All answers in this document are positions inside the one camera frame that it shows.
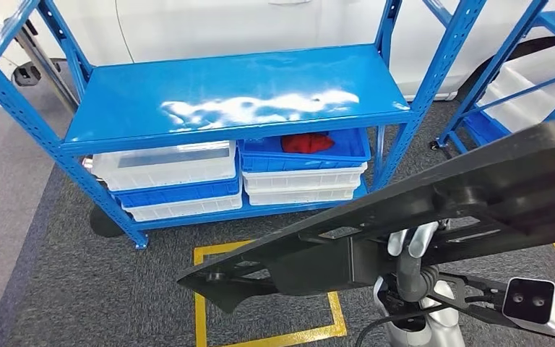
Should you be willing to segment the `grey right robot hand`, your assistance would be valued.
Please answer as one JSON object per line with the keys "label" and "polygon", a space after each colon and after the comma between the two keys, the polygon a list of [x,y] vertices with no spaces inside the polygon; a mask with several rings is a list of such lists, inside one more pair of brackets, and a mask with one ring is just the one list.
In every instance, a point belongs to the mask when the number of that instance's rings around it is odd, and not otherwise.
{"label": "grey right robot hand", "polygon": [[421,269],[421,259],[430,245],[438,221],[393,232],[388,238],[387,251],[397,257],[397,292],[407,302],[416,302],[434,288],[438,271]]}

